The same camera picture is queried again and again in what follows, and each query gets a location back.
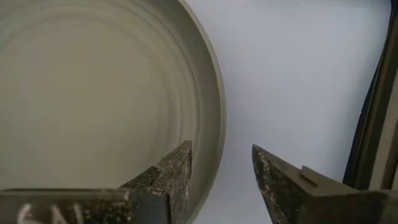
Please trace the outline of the dark grey round plate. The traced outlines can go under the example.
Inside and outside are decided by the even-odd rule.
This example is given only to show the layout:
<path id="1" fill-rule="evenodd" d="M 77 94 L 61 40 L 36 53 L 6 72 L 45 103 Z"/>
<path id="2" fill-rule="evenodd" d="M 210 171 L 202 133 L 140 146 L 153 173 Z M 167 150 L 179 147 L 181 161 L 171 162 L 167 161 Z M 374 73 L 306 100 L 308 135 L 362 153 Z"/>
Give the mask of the dark grey round plate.
<path id="1" fill-rule="evenodd" d="M 191 141 L 191 223 L 225 123 L 187 0 L 0 0 L 0 189 L 119 187 Z"/>

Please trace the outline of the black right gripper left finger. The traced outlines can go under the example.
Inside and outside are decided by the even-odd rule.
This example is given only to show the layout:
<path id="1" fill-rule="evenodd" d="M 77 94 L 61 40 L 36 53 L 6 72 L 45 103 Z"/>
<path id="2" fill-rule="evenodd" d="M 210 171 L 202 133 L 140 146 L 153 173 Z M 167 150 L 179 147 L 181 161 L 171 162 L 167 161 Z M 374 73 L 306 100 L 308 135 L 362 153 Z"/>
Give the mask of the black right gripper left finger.
<path id="1" fill-rule="evenodd" d="M 121 187 L 166 193 L 171 224 L 185 224 L 191 174 L 192 142 L 184 141 L 157 164 L 150 166 Z"/>

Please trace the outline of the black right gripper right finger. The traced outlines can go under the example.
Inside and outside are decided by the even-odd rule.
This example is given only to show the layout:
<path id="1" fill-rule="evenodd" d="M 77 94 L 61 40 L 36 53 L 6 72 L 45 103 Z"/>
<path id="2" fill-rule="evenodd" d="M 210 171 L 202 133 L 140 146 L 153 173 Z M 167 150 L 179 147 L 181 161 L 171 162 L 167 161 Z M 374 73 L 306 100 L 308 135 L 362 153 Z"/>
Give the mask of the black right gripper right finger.
<path id="1" fill-rule="evenodd" d="M 381 224 L 383 191 L 360 191 L 252 147 L 257 186 L 272 224 Z"/>

